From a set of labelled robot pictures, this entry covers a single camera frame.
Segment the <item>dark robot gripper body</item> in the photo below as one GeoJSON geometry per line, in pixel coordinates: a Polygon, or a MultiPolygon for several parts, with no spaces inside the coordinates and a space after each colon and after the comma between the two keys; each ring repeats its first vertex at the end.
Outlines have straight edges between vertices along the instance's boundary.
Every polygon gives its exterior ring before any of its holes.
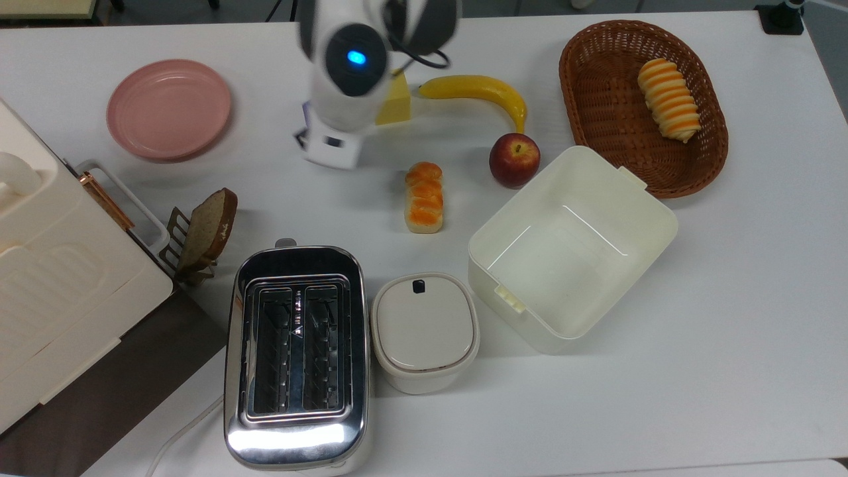
{"type": "Polygon", "coordinates": [[[310,163],[349,171],[358,165],[364,134],[339,132],[317,120],[295,132],[295,141],[310,163]]]}

